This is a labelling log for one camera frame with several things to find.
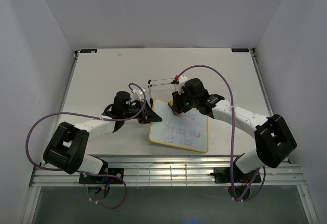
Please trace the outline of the wire whiteboard stand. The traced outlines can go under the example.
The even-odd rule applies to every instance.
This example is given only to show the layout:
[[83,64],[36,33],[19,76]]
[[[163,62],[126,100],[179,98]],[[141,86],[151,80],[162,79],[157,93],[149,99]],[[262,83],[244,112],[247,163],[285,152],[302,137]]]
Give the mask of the wire whiteboard stand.
[[174,78],[150,79],[147,89],[150,101],[156,99],[170,101],[172,100],[172,93],[178,90],[178,85]]

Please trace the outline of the yellow framed whiteboard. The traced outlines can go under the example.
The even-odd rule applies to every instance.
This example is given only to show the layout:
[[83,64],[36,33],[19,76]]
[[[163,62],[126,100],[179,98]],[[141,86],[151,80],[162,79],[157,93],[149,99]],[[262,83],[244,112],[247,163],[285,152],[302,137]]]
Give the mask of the yellow framed whiteboard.
[[196,109],[174,115],[168,102],[160,99],[154,100],[153,111],[162,121],[150,124],[151,142],[200,153],[208,151],[207,116]]

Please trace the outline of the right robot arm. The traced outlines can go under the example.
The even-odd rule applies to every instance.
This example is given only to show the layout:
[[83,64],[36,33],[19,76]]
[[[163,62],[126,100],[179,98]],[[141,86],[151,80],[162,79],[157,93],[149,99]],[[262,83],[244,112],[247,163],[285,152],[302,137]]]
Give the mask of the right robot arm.
[[176,76],[177,90],[169,106],[175,115],[197,109],[202,115],[226,122],[255,140],[255,149],[233,159],[232,165],[218,174],[221,180],[242,182],[261,167],[277,168],[297,147],[284,118],[252,113],[218,94],[209,94],[198,78]]

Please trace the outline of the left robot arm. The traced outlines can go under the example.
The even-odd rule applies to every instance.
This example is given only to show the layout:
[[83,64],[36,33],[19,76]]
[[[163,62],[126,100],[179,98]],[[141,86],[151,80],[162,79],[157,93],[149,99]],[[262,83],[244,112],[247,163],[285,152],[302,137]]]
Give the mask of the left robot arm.
[[132,100],[130,93],[119,91],[113,104],[105,108],[99,120],[75,125],[60,123],[43,153],[43,160],[67,174],[90,173],[97,183],[105,182],[108,178],[107,163],[87,155],[87,144],[98,137],[118,131],[124,125],[125,119],[137,119],[142,125],[162,121],[151,109],[142,92],[138,90],[136,93],[138,99]]

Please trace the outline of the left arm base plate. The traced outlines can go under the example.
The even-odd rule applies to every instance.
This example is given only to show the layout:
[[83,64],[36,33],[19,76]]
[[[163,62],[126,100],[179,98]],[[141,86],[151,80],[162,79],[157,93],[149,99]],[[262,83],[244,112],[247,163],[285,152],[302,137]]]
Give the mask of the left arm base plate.
[[107,171],[101,173],[102,175],[110,175],[110,177],[95,177],[95,176],[84,176],[80,174],[78,183],[83,185],[107,185],[107,184],[121,184],[122,181],[117,179],[124,178],[123,168],[108,168]]

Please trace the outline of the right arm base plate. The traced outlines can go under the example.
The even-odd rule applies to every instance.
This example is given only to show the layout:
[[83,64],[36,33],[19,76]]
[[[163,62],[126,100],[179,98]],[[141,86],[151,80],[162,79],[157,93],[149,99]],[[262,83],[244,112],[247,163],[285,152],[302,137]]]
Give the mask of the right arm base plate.
[[[215,183],[231,183],[231,174],[230,167],[215,167],[213,172],[209,174],[214,177]],[[250,183],[250,181],[254,178],[253,183],[260,183],[261,176],[256,170],[253,170],[249,173],[242,173],[238,168],[234,167],[233,169],[233,180],[234,183]]]

